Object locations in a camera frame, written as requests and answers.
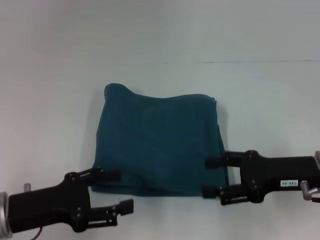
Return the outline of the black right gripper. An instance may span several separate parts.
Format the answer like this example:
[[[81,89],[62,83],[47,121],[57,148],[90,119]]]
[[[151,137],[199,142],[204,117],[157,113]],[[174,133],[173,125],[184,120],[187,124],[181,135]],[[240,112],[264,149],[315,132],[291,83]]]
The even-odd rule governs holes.
[[[310,201],[317,193],[317,161],[313,156],[267,158],[257,151],[225,151],[211,155],[206,168],[240,167],[241,184],[207,185],[201,188],[204,199],[220,199],[220,204],[261,203],[276,191],[301,191]]]

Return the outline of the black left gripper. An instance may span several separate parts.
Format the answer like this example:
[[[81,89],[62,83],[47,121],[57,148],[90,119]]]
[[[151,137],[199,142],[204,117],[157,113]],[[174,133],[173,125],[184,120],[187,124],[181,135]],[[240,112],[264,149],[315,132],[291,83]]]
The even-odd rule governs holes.
[[[91,208],[88,186],[120,180],[120,171],[94,167],[68,173],[56,186],[10,195],[7,218],[11,231],[19,233],[57,223],[71,226],[76,233],[115,227],[118,215],[134,213],[134,200]]]

